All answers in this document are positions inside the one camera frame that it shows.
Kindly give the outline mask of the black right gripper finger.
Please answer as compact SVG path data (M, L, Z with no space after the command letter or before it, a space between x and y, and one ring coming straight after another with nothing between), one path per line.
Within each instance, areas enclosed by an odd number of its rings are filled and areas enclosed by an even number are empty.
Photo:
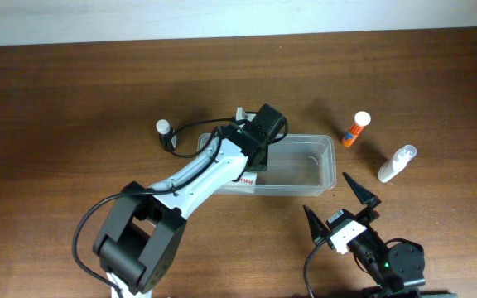
M315 245L319 245L330 236L330 230L321 222L311 208L304 205L303 209L311 231L311 239Z
M382 203L376 194L356 182L347 172L343 172L342 175L362 205L366 205L369 208L376 208Z

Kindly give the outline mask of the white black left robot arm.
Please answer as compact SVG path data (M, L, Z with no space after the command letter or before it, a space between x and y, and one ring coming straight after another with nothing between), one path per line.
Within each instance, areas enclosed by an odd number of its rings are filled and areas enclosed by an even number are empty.
M267 104L240 112L171 177L149 187L132 182L112 196L93 252L114 296L149 293L171 267L190 215L222 185L266 170L269 146L287 132L286 118Z

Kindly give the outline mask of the white Panadol medicine box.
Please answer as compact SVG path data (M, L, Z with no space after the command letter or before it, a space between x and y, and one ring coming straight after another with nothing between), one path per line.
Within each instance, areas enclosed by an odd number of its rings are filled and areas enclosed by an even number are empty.
M241 194L253 194L256 189L257 177L257 173L244 172L238 181L231 183L233 191Z

